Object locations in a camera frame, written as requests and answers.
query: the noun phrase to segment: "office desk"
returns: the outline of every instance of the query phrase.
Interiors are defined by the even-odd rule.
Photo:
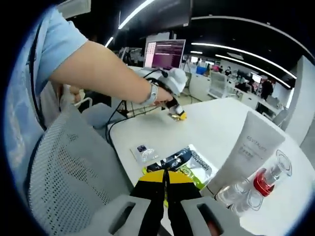
[[[162,111],[138,116],[113,127],[114,146],[133,185],[143,174],[130,149],[140,144],[155,148],[161,158],[193,144],[215,167],[220,168],[237,141],[247,112],[251,110],[233,98],[195,103],[184,106],[184,109],[188,118],[183,122],[173,121],[166,115],[167,111]],[[240,222],[243,228],[256,235],[285,235],[312,194],[315,171],[287,134],[262,115],[257,115],[285,137],[279,149],[290,158],[293,175],[264,199],[258,212],[248,212]],[[172,233],[166,209],[161,224]]]
[[[244,92],[239,90],[238,88],[235,87],[233,84],[227,84],[228,88],[231,90],[238,91],[241,93],[243,96],[241,98],[241,102],[248,105],[252,109],[256,109],[258,103],[262,104],[263,106],[267,107],[270,111],[272,111],[275,115],[279,114],[282,109],[276,108],[272,105],[270,105],[268,102],[266,102],[264,99],[261,97],[258,97],[257,95],[251,93],[251,92]]]

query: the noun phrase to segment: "ceiling light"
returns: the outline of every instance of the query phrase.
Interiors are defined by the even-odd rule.
[[[234,54],[234,53],[227,53],[229,56],[236,58],[238,60],[244,60],[244,58],[242,57],[242,55],[238,55],[238,54]]]
[[[121,30],[136,14],[138,14],[143,8],[147,7],[149,4],[154,2],[155,0],[146,0],[140,6],[138,6],[118,27]]]
[[[240,53],[246,53],[248,55],[251,55],[253,57],[256,57],[256,58],[259,58],[261,60],[264,60],[272,65],[274,65],[275,67],[283,70],[285,73],[287,73],[288,75],[292,76],[294,79],[296,79],[296,76],[293,75],[290,71],[284,69],[283,67],[279,66],[278,64],[275,64],[274,62],[266,59],[266,58],[263,58],[261,56],[258,56],[254,53],[250,53],[250,52],[247,52],[247,51],[244,51],[244,50],[240,50],[240,49],[237,49],[237,48],[231,48],[231,47],[227,47],[227,46],[223,46],[223,45],[217,45],[217,44],[212,44],[212,43],[192,43],[192,45],[199,45],[199,46],[208,46],[208,47],[217,47],[217,48],[225,48],[225,49],[229,49],[229,50],[234,50],[234,51],[237,51],[237,52],[240,52]]]
[[[105,48],[108,47],[108,45],[111,43],[111,41],[113,41],[114,37],[110,37],[110,39],[107,41],[107,43],[105,44]]]
[[[258,68],[257,66],[251,65],[251,64],[246,63],[246,62],[241,61],[241,60],[237,60],[237,59],[234,59],[234,58],[229,58],[229,57],[221,56],[221,55],[218,55],[218,54],[216,54],[216,57],[225,58],[225,59],[228,59],[228,60],[236,61],[236,62],[241,63],[241,64],[244,64],[244,65],[248,65],[248,66],[250,66],[250,67],[252,67],[252,68],[254,68],[254,69],[256,69],[256,70],[260,70],[261,72],[263,72],[263,73],[265,73],[265,74],[267,74],[267,75],[269,75],[269,76],[275,78],[279,83],[285,85],[288,89],[291,88],[290,85],[288,85],[286,82],[284,82],[284,81],[282,81],[281,79],[279,79],[278,77],[276,77],[276,76],[270,74],[269,72],[267,72],[267,71],[265,71],[265,70],[263,70],[263,69]]]
[[[190,51],[190,53],[202,54],[202,52]]]

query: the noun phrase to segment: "wristwatch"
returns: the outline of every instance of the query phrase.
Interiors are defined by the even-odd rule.
[[[145,100],[143,103],[140,103],[140,105],[142,106],[151,105],[156,101],[157,97],[158,97],[158,87],[154,84],[151,84],[151,92],[147,100]]]

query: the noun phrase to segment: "white tube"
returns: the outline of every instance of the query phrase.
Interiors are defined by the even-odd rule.
[[[250,177],[284,140],[284,136],[277,130],[253,112],[248,112],[242,132],[231,154],[208,184],[208,189],[216,194],[222,187],[230,185],[241,177]]]

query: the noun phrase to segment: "white wall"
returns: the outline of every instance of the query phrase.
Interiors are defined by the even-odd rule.
[[[252,70],[251,68],[249,67],[244,67],[242,65],[238,65],[238,64],[235,64],[235,63],[232,63],[232,62],[229,62],[227,60],[221,60],[221,64],[223,66],[223,71],[225,71],[227,69],[228,66],[231,67],[231,71],[233,72],[234,70],[241,70],[241,71],[244,71],[245,73],[250,73],[250,72],[254,72],[254,73],[258,73],[254,70]]]
[[[277,97],[283,105],[286,105],[289,100],[290,93],[291,93],[291,90],[286,89],[281,84],[276,82],[272,96]]]
[[[282,129],[301,145],[315,115],[315,66],[305,56],[297,63],[297,80],[288,114]]]

